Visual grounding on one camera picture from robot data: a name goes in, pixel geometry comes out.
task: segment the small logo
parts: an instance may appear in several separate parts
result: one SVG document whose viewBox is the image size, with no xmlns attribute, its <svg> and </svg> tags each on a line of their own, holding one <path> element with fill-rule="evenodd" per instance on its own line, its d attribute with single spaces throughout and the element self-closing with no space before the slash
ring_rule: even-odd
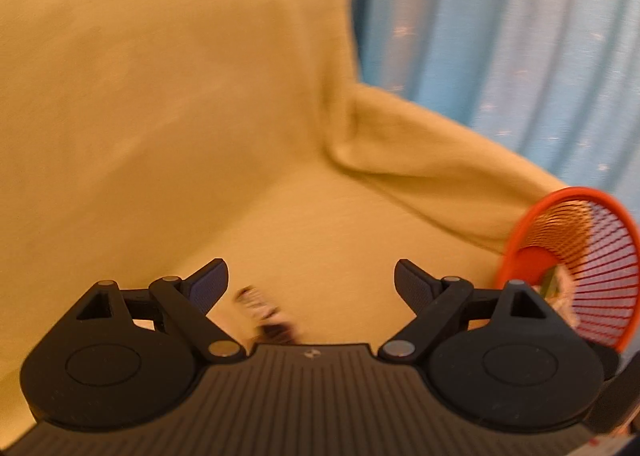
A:
<svg viewBox="0 0 640 456">
<path fill-rule="evenodd" d="M 307 359 L 317 359 L 319 356 L 321 356 L 322 354 L 320 353 L 320 350 L 316 350 L 315 348 L 311 348 L 310 350 L 307 350 L 303 353 L 303 355 L 307 358 Z"/>
</svg>

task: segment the ribbed black plate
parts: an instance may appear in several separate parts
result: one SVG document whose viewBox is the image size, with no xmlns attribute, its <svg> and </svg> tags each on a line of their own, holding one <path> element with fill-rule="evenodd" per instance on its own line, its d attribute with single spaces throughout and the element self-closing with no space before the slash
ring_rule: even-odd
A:
<svg viewBox="0 0 640 456">
<path fill-rule="evenodd" d="M 146 425 L 83 433 L 38 424 L 8 456 L 562 456 L 581 425 L 508 434 L 441 405 L 417 370 L 379 362 L 365 344 L 260 346 L 212 366 L 192 395 Z"/>
</svg>

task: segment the red mesh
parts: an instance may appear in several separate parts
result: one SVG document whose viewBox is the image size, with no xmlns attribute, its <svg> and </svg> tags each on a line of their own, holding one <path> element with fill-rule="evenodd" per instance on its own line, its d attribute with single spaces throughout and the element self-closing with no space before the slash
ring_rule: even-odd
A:
<svg viewBox="0 0 640 456">
<path fill-rule="evenodd" d="M 578 334 L 622 349 L 638 315 L 638 233 L 622 206 L 603 195 L 537 206 L 514 231 L 498 285 L 509 279 L 533 285 L 552 266 L 564 265 L 577 283 Z"/>
</svg>

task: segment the yellow cloth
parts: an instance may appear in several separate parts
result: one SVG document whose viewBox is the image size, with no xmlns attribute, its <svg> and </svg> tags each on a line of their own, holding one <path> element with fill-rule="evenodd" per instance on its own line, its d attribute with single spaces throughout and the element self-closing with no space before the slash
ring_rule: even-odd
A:
<svg viewBox="0 0 640 456">
<path fill-rule="evenodd" d="M 0 0 L 0 446 L 30 348 L 92 282 L 213 257 L 310 342 L 377 346 L 393 267 L 491 282 L 561 184 L 356 83 L 348 0 Z M 244 338 L 229 297 L 211 313 Z"/>
</svg>

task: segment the blue curtain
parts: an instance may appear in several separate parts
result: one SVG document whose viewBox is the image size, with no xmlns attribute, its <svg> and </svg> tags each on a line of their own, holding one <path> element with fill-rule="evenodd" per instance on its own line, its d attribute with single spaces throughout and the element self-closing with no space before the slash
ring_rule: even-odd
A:
<svg viewBox="0 0 640 456">
<path fill-rule="evenodd" d="M 640 0 L 358 3 L 365 82 L 604 189 L 640 219 Z"/>
</svg>

